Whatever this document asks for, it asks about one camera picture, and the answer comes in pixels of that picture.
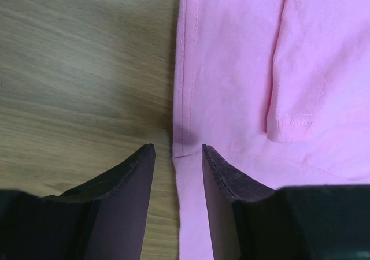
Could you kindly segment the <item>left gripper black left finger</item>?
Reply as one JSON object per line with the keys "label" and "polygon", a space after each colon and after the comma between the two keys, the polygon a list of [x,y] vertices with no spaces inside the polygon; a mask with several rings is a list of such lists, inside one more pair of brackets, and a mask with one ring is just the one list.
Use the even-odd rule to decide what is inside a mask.
{"label": "left gripper black left finger", "polygon": [[1,258],[139,259],[154,164],[146,144],[59,196],[1,190]]}

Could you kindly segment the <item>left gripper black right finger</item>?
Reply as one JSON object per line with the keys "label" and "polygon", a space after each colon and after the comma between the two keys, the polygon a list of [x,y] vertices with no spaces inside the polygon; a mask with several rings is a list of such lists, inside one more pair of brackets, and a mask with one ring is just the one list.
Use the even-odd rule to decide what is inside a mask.
{"label": "left gripper black right finger", "polygon": [[215,259],[368,259],[369,186],[273,190],[203,146]]}

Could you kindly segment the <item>pink t shirt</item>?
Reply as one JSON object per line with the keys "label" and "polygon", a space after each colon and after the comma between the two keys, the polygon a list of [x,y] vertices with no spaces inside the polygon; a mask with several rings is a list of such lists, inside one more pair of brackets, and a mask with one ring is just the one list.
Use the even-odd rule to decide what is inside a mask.
{"label": "pink t shirt", "polygon": [[369,182],[369,0],[180,0],[180,259],[212,259],[201,148],[271,187]]}

